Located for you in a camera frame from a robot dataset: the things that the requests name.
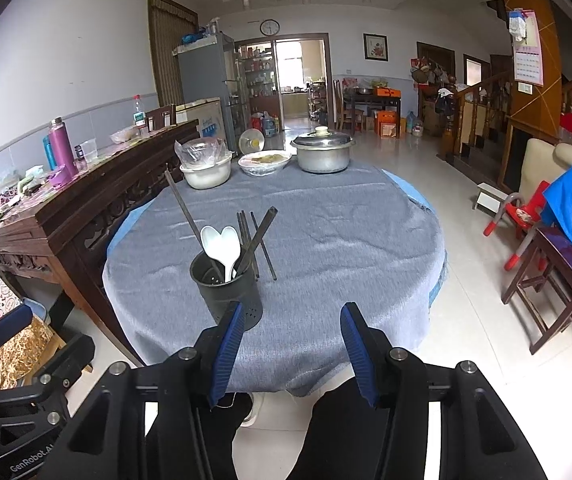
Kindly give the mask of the beige sofa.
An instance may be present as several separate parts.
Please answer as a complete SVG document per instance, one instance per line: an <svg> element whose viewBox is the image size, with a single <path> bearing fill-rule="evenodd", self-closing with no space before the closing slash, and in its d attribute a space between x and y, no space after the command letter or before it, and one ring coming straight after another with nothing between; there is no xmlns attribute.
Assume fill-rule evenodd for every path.
<svg viewBox="0 0 572 480"><path fill-rule="evenodd" d="M572 166L572 145L564 142L555 145L540 139L529 139L521 166L518 192L530 200L542 181L554 182Z"/></svg>

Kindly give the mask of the purple thermos lid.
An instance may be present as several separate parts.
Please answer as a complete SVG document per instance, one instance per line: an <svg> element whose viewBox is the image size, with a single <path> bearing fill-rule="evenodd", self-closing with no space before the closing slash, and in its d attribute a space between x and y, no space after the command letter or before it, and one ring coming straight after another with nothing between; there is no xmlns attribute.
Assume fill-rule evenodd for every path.
<svg viewBox="0 0 572 480"><path fill-rule="evenodd" d="M53 188L62 188L73 180L73 175L66 166L55 168L47 178Z"/></svg>

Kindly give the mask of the clear plastic cup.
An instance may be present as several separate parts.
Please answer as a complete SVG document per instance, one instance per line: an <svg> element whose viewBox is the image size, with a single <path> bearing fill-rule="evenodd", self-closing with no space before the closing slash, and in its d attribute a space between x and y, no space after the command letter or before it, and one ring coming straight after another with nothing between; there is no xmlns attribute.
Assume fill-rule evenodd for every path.
<svg viewBox="0 0 572 480"><path fill-rule="evenodd" d="M83 158L88 165L94 164L98 159L98 151L95 139L88 139L80 144Z"/></svg>

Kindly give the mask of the dark chopstick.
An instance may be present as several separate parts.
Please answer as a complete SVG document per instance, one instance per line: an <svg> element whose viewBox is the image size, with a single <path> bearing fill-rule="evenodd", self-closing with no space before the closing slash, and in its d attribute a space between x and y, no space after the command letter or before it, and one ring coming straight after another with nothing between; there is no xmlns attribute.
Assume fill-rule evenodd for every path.
<svg viewBox="0 0 572 480"><path fill-rule="evenodd" d="M237 222L238 222L238 227L239 227L239 231L240 231L240 239L242 240L243 248L247 249L250 242L251 242L251 236L250 236L250 231L248 228L248 221L246 218L246 212L245 211L241 210L237 213ZM255 256L251 257L249 266L250 266L252 272L254 272L254 279L258 280L259 270L258 270L257 259Z"/></svg>
<svg viewBox="0 0 572 480"><path fill-rule="evenodd" d="M216 262L213 260L213 258L210 258L206 254L204 244L202 244L202 241L201 241L200 231L197 229L197 226L196 226L196 223L193 219L193 216L190 214L190 210L188 209L188 207L186 206L186 203L182 199L182 196L179 192L178 187L176 186L176 184L173 180L172 173L170 172L168 166L164 170L164 177L166 178L168 185L169 185L169 188L170 188L176 202L178 203L184 218L186 219L188 225L190 226L190 229L192 230L194 237L196 237L196 240L198 241L198 244L200 246L201 251L207 256L207 260L209 261L210 266L213 268L213 271L216 274L216 277L218 278L220 283L223 284L224 283L224 281L223 281L224 276L223 276L222 272L220 271Z"/></svg>
<svg viewBox="0 0 572 480"><path fill-rule="evenodd" d="M257 248L263 244L263 237L265 236L266 232L270 228L275 216L277 215L277 209L272 206L269 210L265 213L262 222L259 224L258 228L256 229L256 234L251 239L248 246L244 249L244 253L242 258L237 263L237 272L243 273L244 271L248 270L251 266L251 261L254 258L254 253L256 252Z"/></svg>
<svg viewBox="0 0 572 480"><path fill-rule="evenodd" d="M250 216L251 216L252 223L254 224L254 229L255 229L256 232L257 232L258 229L259 229L259 225L258 225L258 221L257 221L256 216L254 215L254 212L253 212L253 211L250 212ZM264 258L265 258L265 260L266 260L266 264L268 265L269 271L270 271L270 273L271 273L272 280L273 280L273 281L277 281L276 271L275 271L275 269L274 269L274 266L273 266L273 263L272 263L270 254L269 254L269 252L268 252L268 248L266 248L265 242L264 242L263 240L262 240L262 242L260 243L260 246L261 246L261 248L262 248L262 252L263 252Z"/></svg>

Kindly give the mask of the purple thermos bottle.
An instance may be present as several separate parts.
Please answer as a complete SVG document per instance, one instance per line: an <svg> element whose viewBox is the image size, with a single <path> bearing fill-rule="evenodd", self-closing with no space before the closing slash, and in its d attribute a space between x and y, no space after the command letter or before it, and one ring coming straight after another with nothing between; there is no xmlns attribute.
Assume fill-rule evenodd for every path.
<svg viewBox="0 0 572 480"><path fill-rule="evenodd" d="M51 130L48 136L57 166L66 168L70 176L74 178L78 173L78 168L74 162L67 128L62 118L56 117L51 121Z"/></svg>

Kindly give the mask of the framed wall picture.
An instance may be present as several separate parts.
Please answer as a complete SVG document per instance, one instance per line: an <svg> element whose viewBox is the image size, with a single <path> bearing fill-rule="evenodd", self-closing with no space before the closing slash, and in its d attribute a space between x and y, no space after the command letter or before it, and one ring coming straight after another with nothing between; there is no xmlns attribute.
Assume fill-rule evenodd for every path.
<svg viewBox="0 0 572 480"><path fill-rule="evenodd" d="M367 61L388 61L388 41L384 35L364 34L364 58Z"/></svg>

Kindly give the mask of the patterned bowl with food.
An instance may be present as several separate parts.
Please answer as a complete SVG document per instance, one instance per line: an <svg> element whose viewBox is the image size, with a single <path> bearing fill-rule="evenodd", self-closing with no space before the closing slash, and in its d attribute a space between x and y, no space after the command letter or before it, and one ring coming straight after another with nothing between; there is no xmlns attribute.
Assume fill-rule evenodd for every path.
<svg viewBox="0 0 572 480"><path fill-rule="evenodd" d="M288 151L269 150L244 155L238 160L239 169L251 177L275 174L288 165L292 155Z"/></svg>

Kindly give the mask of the dark wooden stool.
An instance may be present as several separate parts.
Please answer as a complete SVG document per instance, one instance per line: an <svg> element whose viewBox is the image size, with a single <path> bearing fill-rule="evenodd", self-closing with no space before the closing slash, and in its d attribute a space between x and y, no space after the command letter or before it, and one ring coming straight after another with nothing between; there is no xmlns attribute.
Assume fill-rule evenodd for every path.
<svg viewBox="0 0 572 480"><path fill-rule="evenodd" d="M557 228L537 226L525 238L526 250L519 258L517 272L502 293L503 304L517 296L526 307L540 337L530 344L529 351L536 354L547 342L572 322L572 243ZM562 312L548 325L538 307L528 297L527 290L540 292L548 285L563 304Z"/></svg>

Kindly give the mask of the dark dining table background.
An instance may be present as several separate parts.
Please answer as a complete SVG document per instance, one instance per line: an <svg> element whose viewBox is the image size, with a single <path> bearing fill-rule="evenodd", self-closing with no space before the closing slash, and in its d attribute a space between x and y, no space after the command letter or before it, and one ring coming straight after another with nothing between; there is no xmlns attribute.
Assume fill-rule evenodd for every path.
<svg viewBox="0 0 572 480"><path fill-rule="evenodd" d="M344 102L348 105L349 128L351 133L356 129L364 130L364 126L358 126L358 110L364 114L379 112L380 110L390 110L393 112L394 123L397 133L401 132L401 91L385 87L377 88L349 88L342 92Z"/></svg>

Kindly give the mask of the white small fan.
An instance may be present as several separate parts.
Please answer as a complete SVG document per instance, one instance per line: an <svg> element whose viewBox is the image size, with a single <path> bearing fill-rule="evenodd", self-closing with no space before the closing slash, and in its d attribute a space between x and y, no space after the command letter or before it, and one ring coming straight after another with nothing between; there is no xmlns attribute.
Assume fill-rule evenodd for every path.
<svg viewBox="0 0 572 480"><path fill-rule="evenodd" d="M245 130L238 139L239 153L247 155L261 152L264 149L265 138L263 133L256 128Z"/></svg>

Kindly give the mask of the wall calendar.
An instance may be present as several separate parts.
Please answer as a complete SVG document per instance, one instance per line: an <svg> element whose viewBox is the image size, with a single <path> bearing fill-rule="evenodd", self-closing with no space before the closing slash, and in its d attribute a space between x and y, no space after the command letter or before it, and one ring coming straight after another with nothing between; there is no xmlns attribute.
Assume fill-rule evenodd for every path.
<svg viewBox="0 0 572 480"><path fill-rule="evenodd" d="M514 79L524 84L544 84L543 56L536 14L531 10L511 10L508 31L512 36Z"/></svg>

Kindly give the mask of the clear water bottle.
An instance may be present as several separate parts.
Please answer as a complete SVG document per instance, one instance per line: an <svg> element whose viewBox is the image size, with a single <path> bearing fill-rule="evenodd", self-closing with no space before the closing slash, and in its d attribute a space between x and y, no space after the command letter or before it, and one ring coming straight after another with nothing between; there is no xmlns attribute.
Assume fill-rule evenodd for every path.
<svg viewBox="0 0 572 480"><path fill-rule="evenodd" d="M133 123L137 128L144 128L146 126L146 114L141 103L141 96L136 94L133 97Z"/></svg>

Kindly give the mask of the white plastic spoon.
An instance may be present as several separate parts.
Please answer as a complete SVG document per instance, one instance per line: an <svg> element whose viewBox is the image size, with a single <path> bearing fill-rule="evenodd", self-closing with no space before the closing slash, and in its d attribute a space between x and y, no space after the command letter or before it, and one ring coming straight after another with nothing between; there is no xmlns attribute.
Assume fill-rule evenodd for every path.
<svg viewBox="0 0 572 480"><path fill-rule="evenodd" d="M205 254L224 266L225 246L221 233L213 226L203 226L200 241Z"/></svg>
<svg viewBox="0 0 572 480"><path fill-rule="evenodd" d="M236 229L232 226L226 226L220 235L220 261L224 265L224 280L231 281L234 276L235 263L237 262L240 252L239 236Z"/></svg>

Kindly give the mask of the grey tablecloth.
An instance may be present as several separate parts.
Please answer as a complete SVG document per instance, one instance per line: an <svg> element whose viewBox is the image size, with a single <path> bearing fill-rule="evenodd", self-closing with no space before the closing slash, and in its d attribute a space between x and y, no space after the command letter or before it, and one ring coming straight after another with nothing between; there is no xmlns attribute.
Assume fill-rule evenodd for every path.
<svg viewBox="0 0 572 480"><path fill-rule="evenodd" d="M415 348L446 270L436 214L382 170L352 162L339 174L297 165L267 177L234 170L217 188L178 186L196 226L224 228L241 210L277 215L265 235L277 281L258 251L260 322L243 336L228 386L305 396L348 362L340 309L355 302L397 346ZM147 364L194 342L213 323L190 264L196 238L171 191L161 192L116 237L105 292L126 338Z"/></svg>

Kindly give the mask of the white bowl with plastic bag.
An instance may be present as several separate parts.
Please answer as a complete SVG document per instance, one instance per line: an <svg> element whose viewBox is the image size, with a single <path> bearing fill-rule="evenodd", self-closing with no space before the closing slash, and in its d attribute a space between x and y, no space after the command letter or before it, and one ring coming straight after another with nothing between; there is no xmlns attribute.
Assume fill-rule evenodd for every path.
<svg viewBox="0 0 572 480"><path fill-rule="evenodd" d="M216 136L174 142L180 170L187 184L195 190L208 190L225 183L232 173L232 152Z"/></svg>

